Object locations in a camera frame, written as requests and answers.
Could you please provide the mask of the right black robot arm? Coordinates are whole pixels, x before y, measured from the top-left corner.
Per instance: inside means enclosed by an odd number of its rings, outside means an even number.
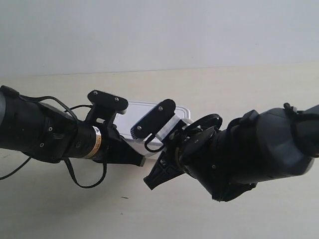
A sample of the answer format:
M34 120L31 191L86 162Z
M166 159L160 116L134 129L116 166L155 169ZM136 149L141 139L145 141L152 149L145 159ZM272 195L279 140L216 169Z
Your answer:
M150 189L186 174L228 202L258 183L306 174L319 156L319 108L251 110L221 129L217 114L178 127L144 178Z

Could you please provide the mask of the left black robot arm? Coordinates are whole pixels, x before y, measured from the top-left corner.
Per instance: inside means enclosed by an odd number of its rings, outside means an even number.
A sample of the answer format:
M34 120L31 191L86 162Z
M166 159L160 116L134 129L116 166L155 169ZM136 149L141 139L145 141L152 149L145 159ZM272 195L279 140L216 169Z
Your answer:
M69 108L61 111L46 104L48 96L27 97L1 86L0 147L48 163L80 158L143 166L145 156L126 142L114 124L128 101L98 90L87 98L90 110L85 120L79 120Z

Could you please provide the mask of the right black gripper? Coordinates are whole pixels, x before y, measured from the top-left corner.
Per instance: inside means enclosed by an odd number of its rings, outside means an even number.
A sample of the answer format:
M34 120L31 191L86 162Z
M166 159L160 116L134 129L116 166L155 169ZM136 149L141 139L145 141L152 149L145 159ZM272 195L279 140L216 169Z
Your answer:
M182 174L194 179L204 179L212 170L212 163L205 157L212 138L220 132L220 121L195 121L187 124L179 121L162 134L164 150L159 155L145 184L153 190L155 187Z

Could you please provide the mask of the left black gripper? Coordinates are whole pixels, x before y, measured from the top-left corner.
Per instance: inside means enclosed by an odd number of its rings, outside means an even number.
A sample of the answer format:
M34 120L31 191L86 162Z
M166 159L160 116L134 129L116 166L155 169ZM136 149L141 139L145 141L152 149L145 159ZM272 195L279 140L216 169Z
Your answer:
M113 123L82 121L74 138L74 157L112 164L143 166L146 160L139 142L121 137Z

